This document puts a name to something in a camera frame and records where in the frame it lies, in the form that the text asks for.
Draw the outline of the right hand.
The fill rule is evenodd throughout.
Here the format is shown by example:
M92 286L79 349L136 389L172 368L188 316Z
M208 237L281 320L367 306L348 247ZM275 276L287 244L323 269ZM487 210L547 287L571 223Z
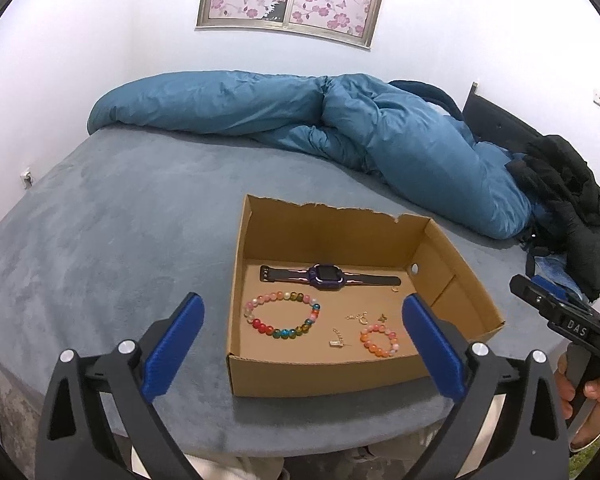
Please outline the right hand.
M557 370L554 378L560 397L560 407L565 419L572 416L572 405L576 396L576 387L566 376L568 370L568 358L564 353L557 362ZM593 409L585 419L579 431L570 442L570 450L573 453L580 452L595 442L600 437L600 378L591 380L583 387L583 393L588 400L594 402Z

